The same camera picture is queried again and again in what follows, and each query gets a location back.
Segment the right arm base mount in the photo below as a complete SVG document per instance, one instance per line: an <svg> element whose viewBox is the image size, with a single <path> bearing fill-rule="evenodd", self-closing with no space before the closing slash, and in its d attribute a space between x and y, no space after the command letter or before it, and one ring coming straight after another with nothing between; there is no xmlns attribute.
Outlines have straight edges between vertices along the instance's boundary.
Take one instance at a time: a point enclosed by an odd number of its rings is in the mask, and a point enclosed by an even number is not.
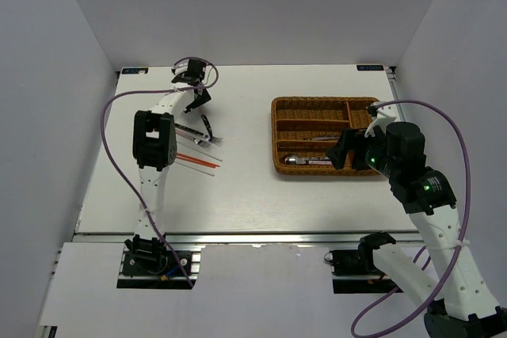
<svg viewBox="0 0 507 338"><path fill-rule="evenodd" d="M332 269L335 294L386 294L395 283L376 269L367 269L356 250L332 250L323 257Z"/></svg>

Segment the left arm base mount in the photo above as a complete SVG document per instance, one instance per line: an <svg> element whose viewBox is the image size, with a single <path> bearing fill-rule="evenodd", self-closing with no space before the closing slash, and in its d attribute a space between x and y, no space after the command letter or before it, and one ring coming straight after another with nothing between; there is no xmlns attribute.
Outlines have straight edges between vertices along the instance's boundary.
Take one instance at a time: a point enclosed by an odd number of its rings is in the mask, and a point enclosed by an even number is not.
<svg viewBox="0 0 507 338"><path fill-rule="evenodd" d="M177 250L179 264L171 251L162 250L156 260L148 260L125 249L116 281L117 289L130 290L182 290L189 291L195 285L197 269L196 253Z"/></svg>

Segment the knife with black handle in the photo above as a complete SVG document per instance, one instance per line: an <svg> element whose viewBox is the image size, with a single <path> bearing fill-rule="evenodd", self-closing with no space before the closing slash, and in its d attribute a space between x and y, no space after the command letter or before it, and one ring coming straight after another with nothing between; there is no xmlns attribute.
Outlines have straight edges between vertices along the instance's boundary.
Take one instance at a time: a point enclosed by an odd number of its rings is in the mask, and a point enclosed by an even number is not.
<svg viewBox="0 0 507 338"><path fill-rule="evenodd" d="M340 135L320 135L303 138L303 141L313 141L313 142L329 142L329 141L337 141L340 138Z"/></svg>

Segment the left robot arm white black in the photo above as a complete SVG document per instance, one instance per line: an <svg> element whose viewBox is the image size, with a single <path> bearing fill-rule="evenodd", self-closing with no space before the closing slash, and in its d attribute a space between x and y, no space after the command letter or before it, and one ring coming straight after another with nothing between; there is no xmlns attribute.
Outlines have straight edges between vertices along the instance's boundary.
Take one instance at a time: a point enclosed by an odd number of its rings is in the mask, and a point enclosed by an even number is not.
<svg viewBox="0 0 507 338"><path fill-rule="evenodd" d="M139 203L134 237L125 244L132 255L132 263L153 275L164 272L169 263L167 247L160 240L165 230L161 227L155 230L152 224L163 211L166 178L177 155L175 122L197 102L210 100L208 91L200 88L209 65L198 58L173 65L171 83L191 89L167 93L157 104L148 110L139 110L134 117L132 150L143 201Z"/></svg>

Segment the knife with pink handle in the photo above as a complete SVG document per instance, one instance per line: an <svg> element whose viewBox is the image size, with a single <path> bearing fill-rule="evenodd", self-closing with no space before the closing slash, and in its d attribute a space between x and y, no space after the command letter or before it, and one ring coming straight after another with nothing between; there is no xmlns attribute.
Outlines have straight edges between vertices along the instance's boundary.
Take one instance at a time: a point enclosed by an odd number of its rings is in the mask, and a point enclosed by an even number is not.
<svg viewBox="0 0 507 338"><path fill-rule="evenodd" d="M204 124L204 126L206 128L206 131L207 131L207 140L209 142L213 142L214 135L213 135L212 126L211 126L211 124L209 122L208 117L205 114L202 114L201 115L201 119L202 119L203 124Z"/></svg>

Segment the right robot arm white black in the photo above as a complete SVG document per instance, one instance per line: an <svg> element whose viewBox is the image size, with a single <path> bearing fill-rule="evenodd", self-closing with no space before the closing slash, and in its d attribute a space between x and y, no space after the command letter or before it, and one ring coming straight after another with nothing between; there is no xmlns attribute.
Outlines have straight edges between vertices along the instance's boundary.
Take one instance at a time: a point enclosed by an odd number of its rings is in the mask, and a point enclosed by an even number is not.
<svg viewBox="0 0 507 338"><path fill-rule="evenodd" d="M431 337L504 337L506 310L491 294L464 241L464 218L443 173L426 165L425 137L418 126L393 122L372 129L346 129L327 156L342 169L374 169L389 181L393 196L416 226L437 273L433 280L387 233L363 237L359 267L388 275L424 316Z"/></svg>

